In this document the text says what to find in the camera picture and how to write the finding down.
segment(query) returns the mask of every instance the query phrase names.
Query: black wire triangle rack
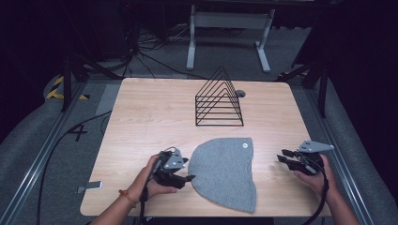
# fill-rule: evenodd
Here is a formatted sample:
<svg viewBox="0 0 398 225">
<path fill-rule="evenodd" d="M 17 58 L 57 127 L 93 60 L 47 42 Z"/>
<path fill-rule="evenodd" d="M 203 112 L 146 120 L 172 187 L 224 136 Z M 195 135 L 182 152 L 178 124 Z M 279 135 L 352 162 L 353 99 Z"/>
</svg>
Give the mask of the black wire triangle rack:
<svg viewBox="0 0 398 225">
<path fill-rule="evenodd" d="M 243 127 L 239 95 L 219 67 L 195 96 L 196 126 Z"/>
</svg>

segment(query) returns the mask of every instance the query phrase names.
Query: cable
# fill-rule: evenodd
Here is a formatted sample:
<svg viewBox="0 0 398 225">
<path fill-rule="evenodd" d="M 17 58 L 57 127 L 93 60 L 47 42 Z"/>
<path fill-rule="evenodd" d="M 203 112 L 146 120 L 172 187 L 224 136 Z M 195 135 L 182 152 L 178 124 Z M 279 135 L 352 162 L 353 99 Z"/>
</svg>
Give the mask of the cable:
<svg viewBox="0 0 398 225">
<path fill-rule="evenodd" d="M 154 59 L 154 58 L 152 58 L 151 56 L 142 53 L 141 51 L 139 51 L 139 53 L 140 53 L 141 55 L 143 55 L 143 56 L 145 56 L 145 57 L 147 57 L 147 58 L 149 58 L 149 59 L 152 59 L 153 61 L 155 61 L 155 62 L 157 62 L 157 63 L 159 63 L 159 64 L 161 64 L 161 65 L 163 65 L 163 66 L 165 66 L 165 67 L 167 67 L 167 68 L 169 68 L 169 69 L 171 69 L 171 70 L 174 71 L 174 72 L 177 72 L 177 73 L 180 73 L 180 74 L 185 74 L 185 75 L 190 75 L 190 76 L 193 76 L 193 77 L 198 77 L 198 78 L 201 78 L 201 79 L 203 79 L 203 80 L 208 80 L 207 77 L 204 77 L 204 76 L 201 76 L 201 75 L 196 75 L 196 74 L 192 74 L 192 73 L 186 73 L 186 72 L 178 71 L 178 70 L 176 70 L 176 69 L 174 69 L 174 68 L 172 68 L 172 67 L 169 67 L 169 66 L 165 65 L 164 63 L 160 62 L 159 60 Z"/>
<path fill-rule="evenodd" d="M 62 140 L 68 133 L 72 132 L 73 130 L 75 130 L 76 128 L 78 128 L 79 126 L 81 126 L 82 124 L 84 124 L 84 123 L 86 123 L 86 122 L 88 122 L 88 121 L 97 119 L 97 118 L 99 118 L 99 117 L 101 117 L 101 116 L 103 116 L 103 115 L 105 115 L 105 114 L 109 114 L 109 113 L 111 113 L 111 112 L 112 112 L 112 111 L 108 111 L 108 112 L 105 112 L 105 113 L 103 113 L 103 114 L 96 115 L 96 116 L 93 116 L 93 117 L 91 117 L 91 118 L 89 118 L 89 119 L 86 119 L 86 120 L 84 120 L 83 122 L 80 122 L 79 124 L 77 124 L 77 125 L 71 127 L 70 129 L 68 129 L 68 131 L 65 132 L 65 133 L 56 141 L 56 143 L 55 143 L 53 149 L 52 149 L 51 152 L 50 152 L 50 155 L 48 156 L 48 158 L 47 158 L 47 160 L 46 160 L 46 162 L 45 162 L 45 164 L 44 164 L 43 173 L 42 173 L 42 175 L 41 175 L 40 186 L 39 186 L 39 190 L 38 190 L 38 209 L 37 209 L 37 211 L 36 211 L 36 214 L 37 214 L 37 216 L 36 216 L 36 224 L 37 224 L 37 225 L 40 225 L 41 196 L 42 196 L 42 193 L 43 193 L 43 185 L 44 185 L 44 180 L 45 180 L 45 176 L 46 176 L 46 172 L 47 172 L 47 167 L 48 167 L 48 165 L 50 164 L 49 162 L 50 162 L 51 157 L 53 156 L 53 153 L 54 153 L 54 150 L 55 150 L 56 146 L 61 142 L 61 140 Z"/>
<path fill-rule="evenodd" d="M 326 177 L 326 173 L 325 173 L 325 169 L 323 167 L 321 167 L 319 164 L 317 164 L 316 162 L 314 162 L 313 160 L 306 158 L 307 160 L 311 161 L 313 164 L 315 164 L 318 168 L 319 171 L 323 174 L 324 177 L 324 186 L 323 186 L 323 190 L 322 190 L 322 196 L 321 196 L 321 202 L 318 205 L 318 208 L 316 209 L 316 211 L 314 212 L 314 214 L 307 219 L 307 221 L 305 221 L 303 223 L 303 225 L 309 225 L 311 224 L 321 213 L 325 202 L 326 202 L 326 195 L 328 194 L 328 190 L 329 190 L 329 180 Z"/>
<path fill-rule="evenodd" d="M 111 114 L 109 113 L 108 115 L 106 115 L 103 120 L 102 123 L 100 123 L 100 132 L 102 133 L 102 136 L 105 135 L 105 131 L 103 130 L 103 123 L 105 122 L 106 118 L 108 118 Z"/>
<path fill-rule="evenodd" d="M 152 75 L 152 77 L 156 79 L 155 75 L 152 73 L 152 70 L 150 70 L 150 68 L 147 67 L 139 57 L 137 57 L 137 56 L 135 56 L 135 57 L 136 57 L 136 58 L 138 59 L 138 61 L 140 61 L 140 63 L 150 72 L 150 74 Z"/>
</svg>

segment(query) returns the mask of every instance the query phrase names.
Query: gray fabric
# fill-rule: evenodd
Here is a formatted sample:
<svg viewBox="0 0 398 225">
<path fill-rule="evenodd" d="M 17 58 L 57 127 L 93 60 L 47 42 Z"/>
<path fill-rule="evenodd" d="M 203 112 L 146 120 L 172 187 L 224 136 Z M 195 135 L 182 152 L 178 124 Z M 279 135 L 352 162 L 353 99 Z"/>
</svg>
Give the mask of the gray fabric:
<svg viewBox="0 0 398 225">
<path fill-rule="evenodd" d="M 252 177 L 251 138 L 221 138 L 199 145 L 192 154 L 189 174 L 203 197 L 223 206 L 253 213 L 256 190 Z"/>
</svg>

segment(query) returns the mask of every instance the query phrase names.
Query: metal stand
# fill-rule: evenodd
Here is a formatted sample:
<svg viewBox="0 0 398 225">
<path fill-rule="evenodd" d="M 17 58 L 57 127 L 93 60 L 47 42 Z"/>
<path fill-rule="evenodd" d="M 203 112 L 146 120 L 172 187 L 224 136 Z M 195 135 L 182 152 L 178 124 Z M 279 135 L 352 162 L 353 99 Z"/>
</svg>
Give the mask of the metal stand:
<svg viewBox="0 0 398 225">
<path fill-rule="evenodd" d="M 196 94 L 195 112 L 196 126 L 244 126 L 239 95 L 224 67 L 217 69 Z"/>
<path fill-rule="evenodd" d="M 271 27 L 275 10 L 269 11 L 269 14 L 246 14 L 246 13 L 223 13 L 223 12 L 196 12 L 195 6 L 191 6 L 190 32 L 191 40 L 188 49 L 187 70 L 193 70 L 195 59 L 195 28 L 196 27 L 225 27 L 225 28 L 243 28 L 243 29 L 262 29 L 263 36 L 260 41 L 255 42 L 258 57 L 263 71 L 270 72 L 264 46 Z"/>
</svg>

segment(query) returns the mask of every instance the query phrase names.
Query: gray floor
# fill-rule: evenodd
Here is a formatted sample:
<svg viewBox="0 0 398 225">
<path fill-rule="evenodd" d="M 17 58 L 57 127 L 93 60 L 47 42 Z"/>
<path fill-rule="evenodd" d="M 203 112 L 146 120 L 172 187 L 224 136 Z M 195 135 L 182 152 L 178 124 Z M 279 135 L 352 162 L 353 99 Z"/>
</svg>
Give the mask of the gray floor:
<svg viewBox="0 0 398 225">
<path fill-rule="evenodd" d="M 282 28 L 272 29 L 269 32 L 266 44 L 271 67 L 269 74 L 262 71 L 253 47 L 256 37 L 259 37 L 258 32 L 204 30 L 198 33 L 193 71 L 185 69 L 189 43 L 188 37 L 185 36 L 180 41 L 158 50 L 143 52 L 174 70 L 138 54 L 137 57 L 142 62 L 133 58 L 125 76 L 194 79 L 194 76 L 183 73 L 209 77 L 219 66 L 224 66 L 232 80 L 273 81 L 281 72 L 292 70 L 290 65 L 309 31 L 309 29 Z M 123 68 L 115 73 L 122 75 Z M 335 142 L 344 160 L 333 160 L 333 167 L 336 168 L 339 188 L 347 201 L 353 203 L 359 218 L 367 219 L 362 221 L 363 224 L 398 224 L 396 204 L 368 158 L 332 84 L 329 83 L 328 87 L 327 118 L 319 119 L 317 111 L 311 104 L 317 90 L 302 89 L 297 84 L 301 79 L 298 77 L 289 81 L 292 92 L 312 140 L 327 143 L 330 141 L 328 135 L 330 131 L 331 140 Z M 46 90 L 43 90 L 43 96 L 48 93 L 53 83 L 54 81 L 49 81 Z M 14 128 L 0 145 L 0 212 L 14 212 L 11 214 L 10 222 L 0 220 L 1 224 L 36 223 L 40 177 L 36 184 L 32 184 L 31 189 L 26 190 L 28 194 L 26 198 L 18 204 L 12 203 L 14 197 L 14 200 L 18 199 L 19 196 L 14 195 L 24 182 L 25 175 L 29 174 L 29 168 L 35 162 L 43 144 L 54 133 L 54 124 L 60 117 L 65 119 L 59 130 L 59 134 L 62 134 L 77 123 L 111 109 L 118 84 L 119 82 L 107 80 L 103 75 L 93 74 L 80 93 L 90 95 L 90 99 L 76 100 L 69 114 L 60 113 L 61 99 L 47 99 L 44 105 L 29 114 Z M 76 193 L 76 189 L 84 186 L 89 179 L 108 118 L 102 116 L 84 123 L 84 130 L 87 133 L 83 134 L 78 142 L 75 134 L 67 134 L 56 146 L 45 176 L 40 224 L 85 224 L 92 219 L 81 215 L 80 204 L 83 194 Z M 336 166 L 343 162 L 352 175 L 361 199 L 347 192 L 344 174 L 340 173 Z M 355 204 L 360 201 L 364 202 L 366 208 L 357 209 Z M 305 217 L 278 217 L 275 218 L 275 224 L 301 224 L 305 219 Z M 319 218 L 314 224 L 321 224 L 321 219 Z M 325 224 L 332 224 L 331 218 L 327 217 Z"/>
</svg>

